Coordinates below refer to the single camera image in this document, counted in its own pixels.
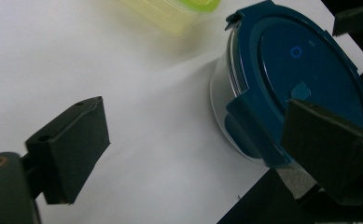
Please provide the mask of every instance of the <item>clear plastic container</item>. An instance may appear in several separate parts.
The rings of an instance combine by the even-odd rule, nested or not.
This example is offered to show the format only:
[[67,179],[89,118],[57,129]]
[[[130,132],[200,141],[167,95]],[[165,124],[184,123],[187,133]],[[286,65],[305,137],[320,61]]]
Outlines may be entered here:
[[119,0],[171,36],[184,35],[202,14],[216,9],[220,0]]

